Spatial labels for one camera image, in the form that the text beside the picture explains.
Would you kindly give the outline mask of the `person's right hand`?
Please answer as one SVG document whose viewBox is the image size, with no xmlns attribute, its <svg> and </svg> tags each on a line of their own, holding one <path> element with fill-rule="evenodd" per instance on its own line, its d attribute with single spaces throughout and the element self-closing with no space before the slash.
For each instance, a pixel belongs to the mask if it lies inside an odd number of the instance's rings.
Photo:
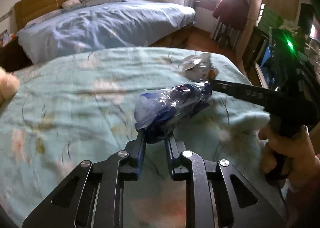
<svg viewBox="0 0 320 228">
<path fill-rule="evenodd" d="M 283 138 L 275 134 L 270 124 L 265 125 L 258 133 L 260 140 L 267 140 L 261 168 L 269 173 L 277 166 L 274 152 L 287 156 L 292 160 L 288 179 L 296 189 L 303 188 L 319 175 L 319 157 L 315 155 L 307 128 L 303 126 L 293 139 Z"/>
</svg>

